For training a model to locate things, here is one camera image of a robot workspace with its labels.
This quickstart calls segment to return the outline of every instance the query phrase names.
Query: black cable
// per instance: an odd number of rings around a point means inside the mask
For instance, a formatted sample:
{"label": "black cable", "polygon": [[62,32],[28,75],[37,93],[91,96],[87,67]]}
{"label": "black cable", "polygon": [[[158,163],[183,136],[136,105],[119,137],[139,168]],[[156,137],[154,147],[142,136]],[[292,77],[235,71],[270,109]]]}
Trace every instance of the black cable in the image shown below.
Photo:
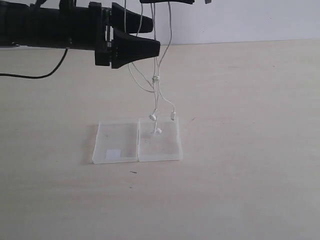
{"label": "black cable", "polygon": [[66,58],[67,52],[68,52],[68,48],[65,49],[64,54],[63,54],[60,62],[58,63],[58,65],[52,70],[52,72],[50,72],[50,73],[48,73],[46,75],[42,75],[42,76],[26,76],[26,75],[11,74],[11,73],[0,73],[0,77],[12,77],[12,78],[22,78],[22,79],[44,79],[44,78],[50,77],[61,66],[62,62]]}

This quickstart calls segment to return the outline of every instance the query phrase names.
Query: wooden table surface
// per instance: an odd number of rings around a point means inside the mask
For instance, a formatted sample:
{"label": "wooden table surface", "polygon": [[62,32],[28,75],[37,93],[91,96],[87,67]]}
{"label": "wooden table surface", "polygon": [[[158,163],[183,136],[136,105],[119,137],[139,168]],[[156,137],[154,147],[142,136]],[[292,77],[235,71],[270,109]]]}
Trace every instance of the wooden table surface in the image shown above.
{"label": "wooden table surface", "polygon": [[[0,51],[0,72],[62,54]],[[318,240],[320,40],[172,46],[161,82],[183,160],[93,165],[99,121],[154,109],[127,67],[70,51],[1,77],[0,239]]]}

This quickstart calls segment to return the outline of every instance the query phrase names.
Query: white label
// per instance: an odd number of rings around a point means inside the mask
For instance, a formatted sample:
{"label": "white label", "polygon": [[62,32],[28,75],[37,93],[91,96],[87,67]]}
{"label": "white label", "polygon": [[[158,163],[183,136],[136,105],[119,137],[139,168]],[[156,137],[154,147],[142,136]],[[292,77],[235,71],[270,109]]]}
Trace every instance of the white label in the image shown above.
{"label": "white label", "polygon": [[121,158],[121,150],[120,149],[108,149],[106,151],[105,158],[107,160],[118,160]]}

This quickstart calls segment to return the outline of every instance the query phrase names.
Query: white background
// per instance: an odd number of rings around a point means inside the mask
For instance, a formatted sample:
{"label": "white background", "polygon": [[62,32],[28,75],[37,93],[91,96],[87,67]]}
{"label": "white background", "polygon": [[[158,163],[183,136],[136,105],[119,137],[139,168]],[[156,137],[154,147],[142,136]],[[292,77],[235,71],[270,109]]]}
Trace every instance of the white background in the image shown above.
{"label": "white background", "polygon": [[[102,0],[104,7],[111,2]],[[16,1],[29,4],[30,0]],[[130,10],[140,12],[139,0],[127,0]],[[86,7],[89,0],[78,0]],[[48,0],[44,7],[58,7],[58,0]],[[167,3],[157,3],[157,36],[169,40]],[[145,5],[150,16],[150,6]],[[319,0],[213,0],[193,5],[172,3],[174,44],[207,44],[247,41],[313,39],[320,37]]]}

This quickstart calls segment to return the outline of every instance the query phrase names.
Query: clear plastic box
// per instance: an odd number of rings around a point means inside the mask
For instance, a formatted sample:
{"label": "clear plastic box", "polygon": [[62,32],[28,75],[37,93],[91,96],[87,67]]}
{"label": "clear plastic box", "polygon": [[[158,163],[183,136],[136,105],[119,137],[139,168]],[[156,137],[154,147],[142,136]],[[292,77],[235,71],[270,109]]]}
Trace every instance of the clear plastic box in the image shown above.
{"label": "clear plastic box", "polygon": [[92,156],[94,164],[137,162],[137,121],[100,122]]}
{"label": "clear plastic box", "polygon": [[178,118],[172,121],[170,117],[160,117],[157,127],[161,133],[154,133],[154,122],[150,119],[139,120],[139,162],[181,160],[183,152]]}

